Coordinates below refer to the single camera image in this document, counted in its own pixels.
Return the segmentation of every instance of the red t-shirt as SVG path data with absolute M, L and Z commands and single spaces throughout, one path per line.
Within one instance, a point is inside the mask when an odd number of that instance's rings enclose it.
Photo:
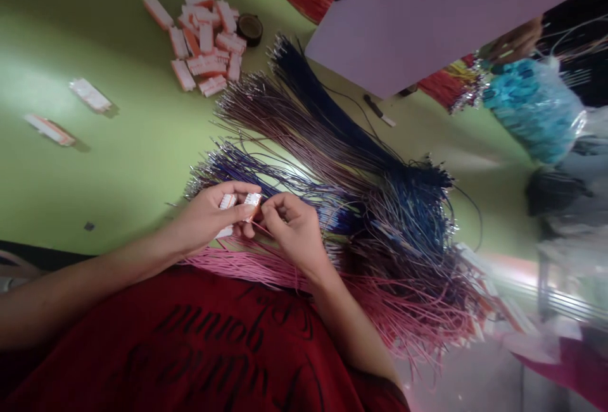
M 185 266 L 90 310 L 1 409 L 409 410 L 344 365 L 305 299 Z

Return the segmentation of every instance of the bundle of wires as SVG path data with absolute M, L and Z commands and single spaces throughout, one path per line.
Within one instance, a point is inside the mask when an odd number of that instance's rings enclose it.
M 413 359 L 413 350 L 428 358 L 478 334 L 474 326 L 487 317 L 491 299 L 451 249 L 449 174 L 428 158 L 404 162 L 357 125 L 285 36 L 270 57 L 276 80 L 254 73 L 220 98 L 217 114 L 236 141 L 218 143 L 193 167 L 187 197 L 234 179 L 260 185 L 265 197 L 288 190 L 315 206 L 327 252 L 397 356 Z M 301 165 L 274 153 L 265 139 Z M 246 142 L 264 152 L 249 153 Z M 255 246 L 239 254 L 209 249 L 188 262 L 306 291 L 279 252 L 265 242 Z M 232 260 L 218 263 L 218 255 Z

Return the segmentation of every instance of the plastic bag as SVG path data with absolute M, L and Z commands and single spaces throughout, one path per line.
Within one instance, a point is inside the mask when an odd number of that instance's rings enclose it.
M 587 108 L 587 123 L 583 133 L 608 139 L 608 106 Z
M 557 71 L 532 59 L 503 66 L 483 99 L 530 156 L 546 164 L 570 151 L 586 122 L 585 107 Z
M 535 326 L 538 334 L 527 335 L 513 331 L 506 322 L 498 322 L 493 336 L 510 352 L 550 365 L 561 363 L 560 338 L 583 339 L 579 323 L 565 316 L 557 315 L 544 323 L 536 321 Z
M 587 232 L 545 240 L 537 246 L 572 277 L 608 280 L 608 226 L 589 227 Z

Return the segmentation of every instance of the green surface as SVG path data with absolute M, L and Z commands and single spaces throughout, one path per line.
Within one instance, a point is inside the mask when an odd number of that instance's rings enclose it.
M 174 17 L 182 0 L 160 0 Z M 228 0 L 259 15 L 262 46 L 249 50 L 246 71 L 266 69 L 274 32 L 307 40 L 314 25 L 285 0 Z M 0 239 L 100 253 L 163 223 L 178 203 L 189 165 L 213 149 L 213 101 L 183 93 L 169 61 L 167 34 L 141 0 L 0 0 Z M 332 88 L 360 99 L 361 89 L 313 66 Z M 68 89 L 84 77 L 116 108 L 93 113 Z M 336 100 L 362 123 L 359 109 Z M 450 117 L 416 93 L 380 104 L 397 122 L 373 117 L 379 134 L 404 158 L 432 153 L 483 213 L 481 252 L 536 258 L 536 225 L 525 216 L 523 189 L 533 165 L 489 112 Z M 23 120 L 36 113 L 79 140 L 60 147 Z M 457 240 L 475 246 L 476 210 L 457 191 Z M 84 230 L 95 224 L 92 232 Z

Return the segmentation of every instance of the tape roll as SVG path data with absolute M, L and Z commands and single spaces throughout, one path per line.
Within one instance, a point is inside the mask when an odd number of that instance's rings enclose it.
M 243 13 L 236 22 L 236 33 L 247 41 L 248 47 L 257 47 L 262 41 L 264 26 L 257 15 Z

